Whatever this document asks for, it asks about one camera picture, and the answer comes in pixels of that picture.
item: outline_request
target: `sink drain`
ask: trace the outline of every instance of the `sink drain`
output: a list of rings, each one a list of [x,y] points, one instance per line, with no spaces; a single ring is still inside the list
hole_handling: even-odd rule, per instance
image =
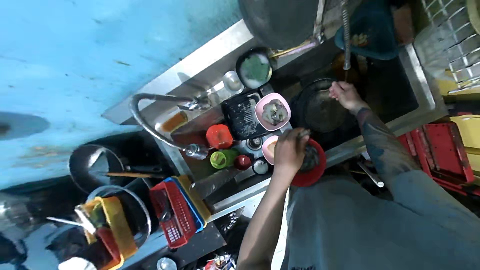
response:
[[[262,138],[248,139],[247,146],[251,150],[258,150],[262,147]]]

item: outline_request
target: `blue plastic basket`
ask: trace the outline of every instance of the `blue plastic basket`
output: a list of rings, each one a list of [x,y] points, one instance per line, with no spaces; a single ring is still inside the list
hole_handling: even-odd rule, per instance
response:
[[[335,34],[335,45],[345,49],[344,29]],[[384,0],[369,0],[361,4],[350,18],[350,39],[353,35],[366,34],[367,45],[350,45],[351,52],[365,57],[390,60],[398,55],[395,27],[388,3]]]
[[[180,183],[178,182],[177,179],[173,178],[173,177],[169,177],[169,178],[166,178],[164,180],[165,182],[171,182],[173,181],[177,187],[179,188],[179,190],[181,191],[183,197],[185,198],[185,200],[187,201],[187,204],[190,208],[190,213],[192,214],[192,217],[193,217],[193,220],[195,221],[195,227],[197,228],[197,231],[195,233],[198,233],[200,232],[201,230],[204,229],[204,220],[202,219],[202,216],[200,215],[200,213],[197,211],[197,209],[195,208],[195,206],[193,205],[192,201],[190,200],[190,197],[188,197],[188,195],[185,193],[185,190],[183,189],[183,187],[180,185]]]

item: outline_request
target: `pink plate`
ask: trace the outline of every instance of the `pink plate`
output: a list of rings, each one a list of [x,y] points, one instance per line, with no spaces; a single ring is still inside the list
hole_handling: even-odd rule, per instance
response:
[[[267,138],[264,142],[264,144],[262,145],[262,154],[264,155],[265,159],[267,160],[268,163],[272,164],[273,165],[273,160],[274,160],[274,155],[272,152],[270,152],[267,147],[273,143],[273,142],[276,142],[278,140],[278,136],[277,135],[273,135],[269,138]]]
[[[278,99],[280,102],[282,102],[283,106],[285,106],[285,108],[287,109],[287,114],[288,114],[287,118],[283,122],[278,123],[278,125],[272,125],[269,122],[262,119],[262,113],[264,111],[265,104],[267,104],[268,102],[274,99]],[[287,101],[282,97],[282,95],[279,93],[268,94],[265,97],[263,97],[261,100],[259,100],[257,102],[257,105],[255,105],[255,116],[257,117],[257,120],[258,122],[260,122],[262,127],[264,127],[268,131],[274,131],[284,126],[290,120],[291,115],[292,115],[292,112],[290,110],[290,106],[288,105]]]

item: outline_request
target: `wooden handle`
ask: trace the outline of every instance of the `wooden handle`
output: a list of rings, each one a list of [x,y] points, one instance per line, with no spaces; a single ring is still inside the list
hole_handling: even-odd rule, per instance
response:
[[[106,176],[126,176],[126,177],[136,177],[136,178],[152,177],[152,175],[149,173],[140,173],[140,172],[107,172]]]

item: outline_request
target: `green cup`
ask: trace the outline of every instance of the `green cup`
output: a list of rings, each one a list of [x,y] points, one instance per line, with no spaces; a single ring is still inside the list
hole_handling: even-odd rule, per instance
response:
[[[234,159],[239,154],[240,153],[236,149],[223,149],[217,151],[210,156],[210,164],[212,164],[215,169],[223,169],[232,166]]]

